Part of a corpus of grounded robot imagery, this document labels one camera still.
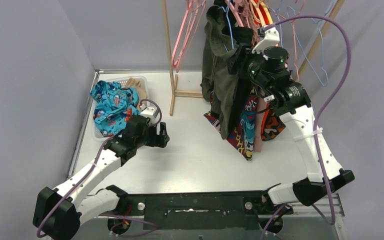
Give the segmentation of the thin pink wire hanger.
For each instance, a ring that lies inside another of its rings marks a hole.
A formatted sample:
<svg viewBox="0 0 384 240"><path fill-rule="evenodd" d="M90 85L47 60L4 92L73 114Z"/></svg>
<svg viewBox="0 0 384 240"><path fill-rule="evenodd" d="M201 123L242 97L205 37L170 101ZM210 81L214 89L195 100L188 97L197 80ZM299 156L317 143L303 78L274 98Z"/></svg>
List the thin pink wire hanger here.
<svg viewBox="0 0 384 240"><path fill-rule="evenodd" d="M171 66L179 73L203 17L206 0L186 0L186 10L181 21L172 54Z"/></svg>

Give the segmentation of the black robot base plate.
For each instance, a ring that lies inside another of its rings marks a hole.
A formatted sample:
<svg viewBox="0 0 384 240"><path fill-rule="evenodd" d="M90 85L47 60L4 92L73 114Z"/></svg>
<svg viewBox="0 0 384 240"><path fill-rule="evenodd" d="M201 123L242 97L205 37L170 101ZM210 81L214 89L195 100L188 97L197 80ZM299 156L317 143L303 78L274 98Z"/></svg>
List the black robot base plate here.
<svg viewBox="0 0 384 240"><path fill-rule="evenodd" d="M283 216L294 212L291 205L273 205L262 190L133 194L115 185L106 189L117 196L107 227L122 236L132 229L133 218L139 218L144 231L267 227L279 233Z"/></svg>

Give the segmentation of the thin blue wire hanger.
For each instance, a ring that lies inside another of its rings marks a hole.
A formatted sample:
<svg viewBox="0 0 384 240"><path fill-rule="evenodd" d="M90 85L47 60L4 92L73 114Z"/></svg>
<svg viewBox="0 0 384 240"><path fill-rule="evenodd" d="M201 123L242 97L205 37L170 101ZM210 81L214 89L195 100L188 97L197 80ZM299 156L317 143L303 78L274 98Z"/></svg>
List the thin blue wire hanger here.
<svg viewBox="0 0 384 240"><path fill-rule="evenodd" d="M241 43L241 28L236 26L237 21L230 10L228 3L221 1L217 7L217 29L222 37L222 49L224 52L230 52L237 48Z"/></svg>

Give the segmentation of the turquoise shark print shorts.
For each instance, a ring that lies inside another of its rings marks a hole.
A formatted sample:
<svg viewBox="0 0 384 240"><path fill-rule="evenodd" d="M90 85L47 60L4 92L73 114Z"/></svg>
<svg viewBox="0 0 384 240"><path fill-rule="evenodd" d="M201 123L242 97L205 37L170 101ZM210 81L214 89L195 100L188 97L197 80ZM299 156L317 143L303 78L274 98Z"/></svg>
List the turquoise shark print shorts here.
<svg viewBox="0 0 384 240"><path fill-rule="evenodd" d="M132 116L139 114L139 96L133 87L100 80L89 95L96 102L92 118L103 137L118 134Z"/></svg>

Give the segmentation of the beige shorts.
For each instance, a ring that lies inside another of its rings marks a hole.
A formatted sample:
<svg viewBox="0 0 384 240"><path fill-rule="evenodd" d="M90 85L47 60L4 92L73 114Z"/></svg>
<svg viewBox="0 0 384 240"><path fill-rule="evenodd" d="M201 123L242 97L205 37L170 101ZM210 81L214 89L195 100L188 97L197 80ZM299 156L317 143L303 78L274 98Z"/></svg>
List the beige shorts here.
<svg viewBox="0 0 384 240"><path fill-rule="evenodd" d="M138 94L138 103L136 108L138 110L144 110L146 108L145 99L148 98L148 93L146 91L145 85L138 78L130 77L125 84L126 88L134 88Z"/></svg>

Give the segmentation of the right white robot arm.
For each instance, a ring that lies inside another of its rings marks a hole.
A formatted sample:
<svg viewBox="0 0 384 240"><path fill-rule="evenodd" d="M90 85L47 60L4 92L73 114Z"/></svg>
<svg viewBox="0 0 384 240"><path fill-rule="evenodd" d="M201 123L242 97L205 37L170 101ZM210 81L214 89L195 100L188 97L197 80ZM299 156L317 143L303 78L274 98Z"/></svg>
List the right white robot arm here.
<svg viewBox="0 0 384 240"><path fill-rule="evenodd" d="M230 74L246 78L263 90L265 102L291 133L306 167L306 178L268 190L261 207L269 214L286 203L311 206L355 180L354 173L344 169L328 147L307 91L291 78L288 57L288 51L279 46L253 52L250 46L240 44L226 60Z"/></svg>

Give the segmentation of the pink plastic hanger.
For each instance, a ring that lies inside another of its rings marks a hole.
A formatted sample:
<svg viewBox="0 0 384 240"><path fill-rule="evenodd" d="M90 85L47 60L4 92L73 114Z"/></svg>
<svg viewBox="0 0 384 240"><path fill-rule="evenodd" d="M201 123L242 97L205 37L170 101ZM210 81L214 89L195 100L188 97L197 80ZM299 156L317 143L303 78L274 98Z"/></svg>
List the pink plastic hanger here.
<svg viewBox="0 0 384 240"><path fill-rule="evenodd" d="M187 46L196 22L196 6L196 0L186 0L186 10L171 54L171 66L177 73L180 71L181 64L183 63L183 56L187 51Z"/></svg>

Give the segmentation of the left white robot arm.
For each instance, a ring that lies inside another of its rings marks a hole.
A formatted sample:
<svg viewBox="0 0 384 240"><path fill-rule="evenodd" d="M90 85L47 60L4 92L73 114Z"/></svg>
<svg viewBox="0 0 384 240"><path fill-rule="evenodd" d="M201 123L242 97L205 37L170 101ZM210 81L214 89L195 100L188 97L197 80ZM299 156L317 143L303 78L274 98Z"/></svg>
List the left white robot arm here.
<svg viewBox="0 0 384 240"><path fill-rule="evenodd" d="M33 225L38 238L72 239L80 226L108 211L123 213L128 207L126 192L118 187L90 192L107 176L133 158L143 146L165 148L170 140L165 122L134 115L125 129L105 140L96 157L79 172L54 188L44 187L37 195Z"/></svg>

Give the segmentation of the olive green shorts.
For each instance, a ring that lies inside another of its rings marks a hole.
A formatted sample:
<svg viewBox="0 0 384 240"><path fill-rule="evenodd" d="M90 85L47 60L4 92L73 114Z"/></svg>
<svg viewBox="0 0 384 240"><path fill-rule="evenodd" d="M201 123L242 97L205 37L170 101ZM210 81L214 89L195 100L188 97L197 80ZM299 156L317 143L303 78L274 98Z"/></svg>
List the olive green shorts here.
<svg viewBox="0 0 384 240"><path fill-rule="evenodd" d="M240 43L251 42L253 31L246 27L229 27L226 13L218 5L209 7L206 20L202 95L209 101L213 94L211 111L218 117L221 138L226 139L231 132L229 122L239 79L229 74L226 59L236 52Z"/></svg>

